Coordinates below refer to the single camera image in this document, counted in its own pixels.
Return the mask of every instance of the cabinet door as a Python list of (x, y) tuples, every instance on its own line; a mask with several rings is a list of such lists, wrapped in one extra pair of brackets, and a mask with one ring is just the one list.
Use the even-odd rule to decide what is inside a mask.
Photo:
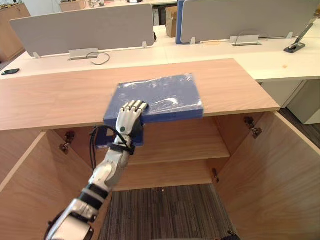
[[(41, 132), (0, 185), (0, 239), (43, 239), (48, 221), (88, 184), (89, 166), (72, 149), (60, 151), (62, 142), (52, 130)], [(93, 226), (94, 239), (103, 220)]]
[(0, 183), (30, 147), (40, 130), (0, 132)]
[(320, 150), (279, 113), (265, 113), (216, 189), (242, 240), (320, 239)]

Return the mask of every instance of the white desk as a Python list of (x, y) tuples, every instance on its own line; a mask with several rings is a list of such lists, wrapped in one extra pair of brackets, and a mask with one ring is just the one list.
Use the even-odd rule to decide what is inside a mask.
[(13, 75), (0, 80), (63, 72), (95, 69), (128, 68), (215, 59), (235, 59), (281, 106), (285, 107), (305, 80), (320, 78), (320, 20), (306, 34), (306, 47), (294, 54), (283, 49), (294, 39), (262, 40), (262, 45), (233, 47), (227, 41), (218, 45), (180, 44), (166, 35), (165, 26), (155, 26), (157, 41), (147, 49), (125, 48), (108, 50), (110, 61), (104, 65), (91, 64), (92, 59), (68, 61), (68, 54), (46, 56), (41, 59), (22, 54), (4, 70), (20, 68)]

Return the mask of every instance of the open cabinet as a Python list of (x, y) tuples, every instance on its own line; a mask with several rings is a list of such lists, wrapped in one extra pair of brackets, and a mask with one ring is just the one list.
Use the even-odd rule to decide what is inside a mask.
[[(114, 190), (214, 184), (241, 239), (319, 239), (320, 151), (232, 59), (0, 82), (1, 239), (42, 239), (47, 222), (78, 197), (92, 174), (89, 133), (118, 83), (186, 72), (195, 75), (204, 117), (147, 124), (145, 144)], [(256, 138), (252, 127), (262, 130)], [(65, 154), (59, 146), (70, 130)], [(95, 240), (107, 208), (108, 201), (93, 225)]]
[[(259, 120), (257, 138), (246, 116)], [(180, 131), (187, 126), (190, 131)], [(76, 140), (67, 155), (59, 150), (59, 135), (70, 129), (41, 132), (2, 182), (0, 233), (6, 239), (41, 239), (47, 221), (87, 184), (91, 128), (72, 129)], [(97, 161), (105, 154), (99, 150)], [(277, 112), (150, 124), (145, 146), (130, 158), (115, 191), (211, 183), (241, 239), (320, 236), (320, 150)], [(103, 208), (106, 214), (108, 203)], [(104, 215), (98, 220), (96, 232)]]

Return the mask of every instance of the cabinet shelf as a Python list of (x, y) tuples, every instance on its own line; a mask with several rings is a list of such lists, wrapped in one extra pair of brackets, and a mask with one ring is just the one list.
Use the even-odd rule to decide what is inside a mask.
[[(99, 150), (98, 162), (106, 151)], [(146, 124), (144, 145), (136, 148), (129, 166), (228, 157), (230, 154), (213, 119), (204, 117)]]
[(211, 184), (206, 160), (130, 165), (114, 191)]

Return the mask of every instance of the wooden countertop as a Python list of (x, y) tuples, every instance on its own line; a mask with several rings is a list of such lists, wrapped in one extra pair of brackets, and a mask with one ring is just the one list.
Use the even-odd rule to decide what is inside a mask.
[(102, 124), (118, 83), (193, 73), (204, 116), (275, 111), (278, 104), (233, 59), (89, 70), (0, 81), (0, 131)]

